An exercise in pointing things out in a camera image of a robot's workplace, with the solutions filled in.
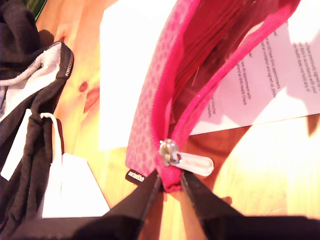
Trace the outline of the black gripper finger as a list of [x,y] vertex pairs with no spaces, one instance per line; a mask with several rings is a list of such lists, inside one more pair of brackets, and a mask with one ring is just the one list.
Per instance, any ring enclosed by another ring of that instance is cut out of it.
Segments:
[[193,173],[183,172],[180,181],[200,220],[206,221],[225,217],[243,217],[239,211],[215,195]]
[[125,199],[110,209],[108,219],[133,220],[143,222],[162,187],[162,180],[154,170]]

